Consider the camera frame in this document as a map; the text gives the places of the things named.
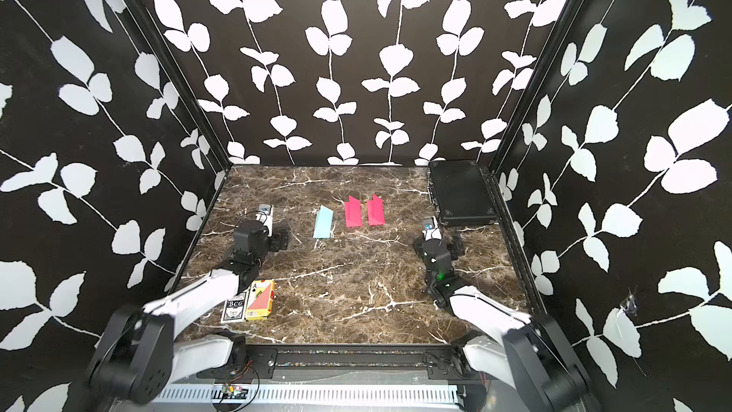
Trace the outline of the pink square paper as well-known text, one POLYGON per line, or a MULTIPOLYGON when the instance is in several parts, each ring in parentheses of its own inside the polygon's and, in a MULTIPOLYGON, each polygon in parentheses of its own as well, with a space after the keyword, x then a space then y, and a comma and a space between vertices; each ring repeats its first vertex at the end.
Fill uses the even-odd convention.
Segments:
POLYGON ((367 216, 370 226, 385 225, 383 200, 379 196, 373 195, 372 198, 367 201, 367 216))
POLYGON ((345 224, 347 228, 356 228, 362 225, 361 202, 349 196, 344 204, 345 224))

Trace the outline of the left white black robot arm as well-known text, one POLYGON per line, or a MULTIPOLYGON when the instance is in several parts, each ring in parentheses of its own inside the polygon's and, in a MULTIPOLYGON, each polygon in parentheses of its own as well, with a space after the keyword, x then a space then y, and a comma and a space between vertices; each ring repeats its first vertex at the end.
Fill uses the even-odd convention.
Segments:
POLYGON ((85 385, 97 398, 148 404, 174 381, 202 371, 245 364, 246 339, 231 332, 193 341, 178 336, 192 323, 244 293, 268 254, 284 251, 290 227, 244 219, 234 245, 204 278, 141 307, 112 314, 87 368, 85 385))

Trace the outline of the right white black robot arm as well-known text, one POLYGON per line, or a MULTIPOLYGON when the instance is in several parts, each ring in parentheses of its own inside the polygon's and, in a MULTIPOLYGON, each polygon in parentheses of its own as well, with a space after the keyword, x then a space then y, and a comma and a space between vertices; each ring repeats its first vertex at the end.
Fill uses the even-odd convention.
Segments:
POLYGON ((445 240, 434 219, 426 221, 413 247, 434 304, 481 333, 458 349, 463 364, 513 387, 530 411, 602 409, 586 368, 553 318, 513 310, 464 280, 453 267, 464 254, 462 242, 445 240))

